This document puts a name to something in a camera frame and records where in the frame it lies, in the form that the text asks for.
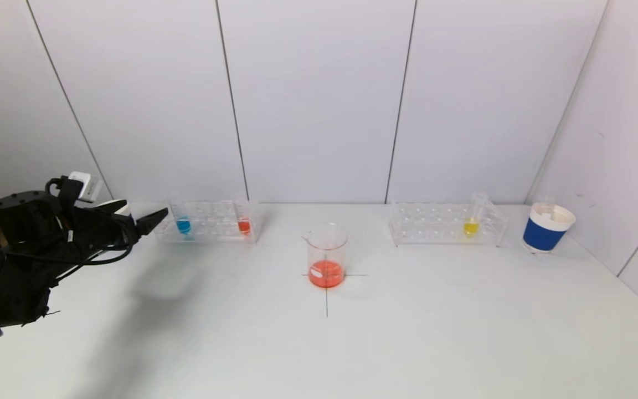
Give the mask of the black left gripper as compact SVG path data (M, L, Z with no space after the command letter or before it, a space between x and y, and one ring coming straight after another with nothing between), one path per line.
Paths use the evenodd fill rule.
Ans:
M168 216L167 208L136 219L128 214L126 200L74 209L74 238L89 250L127 250L147 236Z

